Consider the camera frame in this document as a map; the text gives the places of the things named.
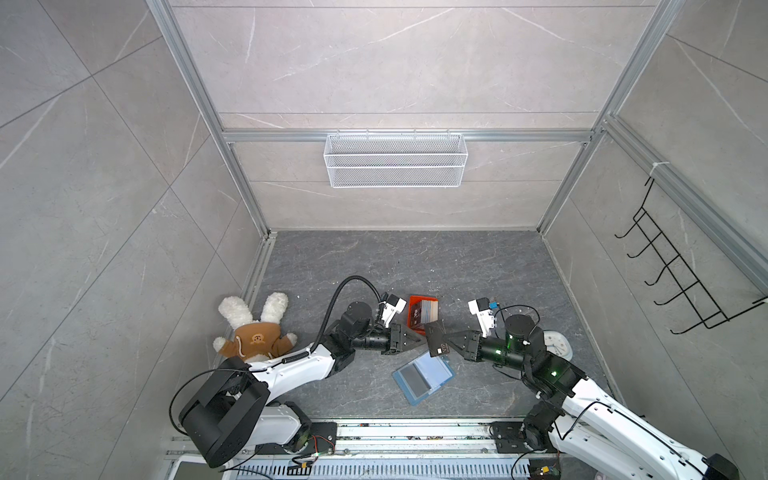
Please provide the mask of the black credit card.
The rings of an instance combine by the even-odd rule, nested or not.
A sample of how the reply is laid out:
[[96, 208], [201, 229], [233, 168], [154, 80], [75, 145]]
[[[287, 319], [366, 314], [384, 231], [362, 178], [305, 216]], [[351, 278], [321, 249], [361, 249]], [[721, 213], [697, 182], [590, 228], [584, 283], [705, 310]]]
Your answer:
[[426, 323], [423, 327], [431, 357], [439, 357], [450, 353], [446, 341], [446, 330], [442, 319]]
[[400, 370], [406, 390], [413, 398], [427, 394], [431, 387], [415, 364], [406, 365]]

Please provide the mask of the red plastic tray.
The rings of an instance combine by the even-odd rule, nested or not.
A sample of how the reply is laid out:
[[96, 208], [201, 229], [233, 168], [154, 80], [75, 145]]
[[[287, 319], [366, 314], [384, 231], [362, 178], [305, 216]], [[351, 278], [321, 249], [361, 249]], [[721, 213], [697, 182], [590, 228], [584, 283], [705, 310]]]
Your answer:
[[422, 336], [426, 335], [425, 326], [437, 321], [439, 301], [437, 298], [412, 295], [409, 299], [407, 326]]

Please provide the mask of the blue leather card holder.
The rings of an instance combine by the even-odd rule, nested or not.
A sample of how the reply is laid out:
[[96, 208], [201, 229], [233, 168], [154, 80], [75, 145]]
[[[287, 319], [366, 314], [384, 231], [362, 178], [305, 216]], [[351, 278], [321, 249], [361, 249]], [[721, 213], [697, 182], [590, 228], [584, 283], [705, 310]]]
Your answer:
[[443, 356], [425, 352], [395, 370], [392, 377], [408, 403], [416, 406], [452, 380], [455, 372]]

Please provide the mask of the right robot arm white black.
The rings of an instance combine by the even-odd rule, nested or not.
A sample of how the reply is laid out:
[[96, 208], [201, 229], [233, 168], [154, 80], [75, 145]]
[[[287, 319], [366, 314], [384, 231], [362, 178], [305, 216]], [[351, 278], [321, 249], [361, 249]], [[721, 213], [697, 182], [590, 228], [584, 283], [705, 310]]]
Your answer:
[[446, 344], [468, 361], [488, 361], [519, 372], [538, 403], [521, 435], [534, 451], [552, 446], [611, 479], [737, 479], [736, 465], [673, 440], [612, 398], [570, 361], [549, 351], [531, 317], [505, 320], [505, 335], [448, 333]]

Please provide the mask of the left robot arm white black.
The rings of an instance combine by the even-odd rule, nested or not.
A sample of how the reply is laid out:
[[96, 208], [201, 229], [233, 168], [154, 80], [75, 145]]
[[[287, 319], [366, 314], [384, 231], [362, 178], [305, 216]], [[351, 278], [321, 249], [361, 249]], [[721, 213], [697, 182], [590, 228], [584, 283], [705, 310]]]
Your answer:
[[422, 337], [392, 321], [406, 306], [395, 295], [387, 295], [376, 312], [364, 302], [353, 302], [318, 344], [266, 362], [225, 360], [181, 409], [182, 430], [211, 468], [251, 446], [303, 450], [312, 421], [295, 403], [281, 404], [277, 398], [341, 372], [358, 350], [395, 355], [418, 346]]

